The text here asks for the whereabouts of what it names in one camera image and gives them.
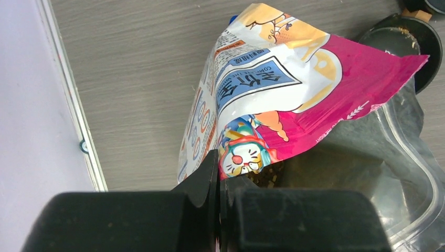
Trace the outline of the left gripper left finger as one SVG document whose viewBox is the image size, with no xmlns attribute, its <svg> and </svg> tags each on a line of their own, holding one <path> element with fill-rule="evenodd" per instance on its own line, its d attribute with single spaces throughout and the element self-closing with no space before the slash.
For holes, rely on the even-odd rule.
<svg viewBox="0 0 445 252">
<path fill-rule="evenodd" d="M 23 251 L 216 251 L 218 153 L 170 191 L 53 197 Z"/>
</svg>

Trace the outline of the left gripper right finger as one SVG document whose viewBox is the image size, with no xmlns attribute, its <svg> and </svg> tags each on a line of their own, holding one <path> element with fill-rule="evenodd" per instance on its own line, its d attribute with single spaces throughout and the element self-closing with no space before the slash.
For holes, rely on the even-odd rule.
<svg viewBox="0 0 445 252">
<path fill-rule="evenodd" d="M 376 209 L 356 191 L 220 183 L 222 251 L 391 251 Z"/>
</svg>

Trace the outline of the colourful pet food bag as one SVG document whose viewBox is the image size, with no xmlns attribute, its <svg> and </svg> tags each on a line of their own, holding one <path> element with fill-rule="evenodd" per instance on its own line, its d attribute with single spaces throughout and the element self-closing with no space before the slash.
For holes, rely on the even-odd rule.
<svg viewBox="0 0 445 252">
<path fill-rule="evenodd" d="M 218 153 L 220 183 L 283 162 L 279 187 L 356 191 L 391 251 L 444 251 L 444 171 L 420 139 L 414 75 L 399 57 L 266 4 L 235 16 L 210 52 L 179 153 L 178 183 Z"/>
</svg>

